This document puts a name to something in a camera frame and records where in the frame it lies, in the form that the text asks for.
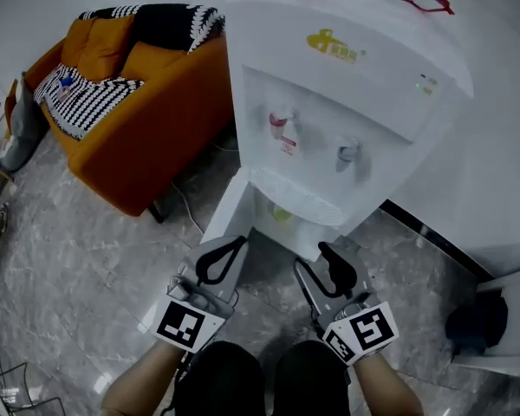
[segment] black and white blanket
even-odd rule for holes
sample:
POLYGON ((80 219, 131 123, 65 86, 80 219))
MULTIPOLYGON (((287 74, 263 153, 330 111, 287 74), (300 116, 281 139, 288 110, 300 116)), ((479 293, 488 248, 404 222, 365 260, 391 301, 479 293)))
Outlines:
MULTIPOLYGON (((215 8, 186 4, 144 4, 84 12, 92 17, 118 18, 135 15, 130 46, 145 42, 189 53, 224 32, 224 17, 215 8)), ((36 103, 46 102, 55 124, 68 136, 82 140, 120 102, 144 84, 118 77, 104 81, 86 80, 76 68, 58 65, 36 88, 36 103), (58 100, 59 80, 71 77, 68 96, 58 100)))

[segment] white wall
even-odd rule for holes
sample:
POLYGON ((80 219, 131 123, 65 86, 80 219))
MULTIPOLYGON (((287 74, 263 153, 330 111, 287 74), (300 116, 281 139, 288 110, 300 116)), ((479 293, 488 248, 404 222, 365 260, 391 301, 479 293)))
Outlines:
MULTIPOLYGON (((0 0, 4 93, 84 10, 224 0, 0 0)), ((520 0, 451 0, 433 16, 465 50, 476 97, 392 197, 496 275, 520 269, 520 0)))

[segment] orange sofa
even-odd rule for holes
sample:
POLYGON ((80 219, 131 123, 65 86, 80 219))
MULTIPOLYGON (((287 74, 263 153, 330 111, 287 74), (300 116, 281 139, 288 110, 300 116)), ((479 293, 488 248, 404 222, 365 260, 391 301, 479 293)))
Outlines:
MULTIPOLYGON (((62 59, 58 42, 25 75, 35 91, 62 59)), ((77 140, 41 108, 71 172, 107 202, 139 216, 233 117, 223 34, 205 41, 150 80, 77 140)))

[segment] water dispenser logo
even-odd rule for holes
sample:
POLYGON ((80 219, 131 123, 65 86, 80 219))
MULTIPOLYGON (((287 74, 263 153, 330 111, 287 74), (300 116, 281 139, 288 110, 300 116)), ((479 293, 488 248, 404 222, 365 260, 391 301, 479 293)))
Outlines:
POLYGON ((318 34, 308 36, 306 42, 311 48, 317 49, 323 54, 332 55, 349 63, 356 62, 358 54, 366 55, 364 49, 358 53, 349 48, 346 43, 334 38, 332 29, 320 29, 318 34))

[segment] orange cushion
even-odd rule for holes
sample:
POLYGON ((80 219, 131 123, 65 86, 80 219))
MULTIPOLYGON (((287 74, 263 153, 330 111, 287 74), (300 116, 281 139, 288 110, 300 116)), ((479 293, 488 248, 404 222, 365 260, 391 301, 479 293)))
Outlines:
POLYGON ((69 68, 77 68, 81 53, 87 46, 88 35, 96 18, 89 20, 76 19, 71 23, 66 40, 63 43, 62 63, 69 68))
POLYGON ((117 76, 127 53, 134 16, 97 18, 79 59, 79 73, 90 81, 117 76))
POLYGON ((185 51, 137 42, 131 49, 120 75, 129 80, 147 81, 186 54, 185 51))

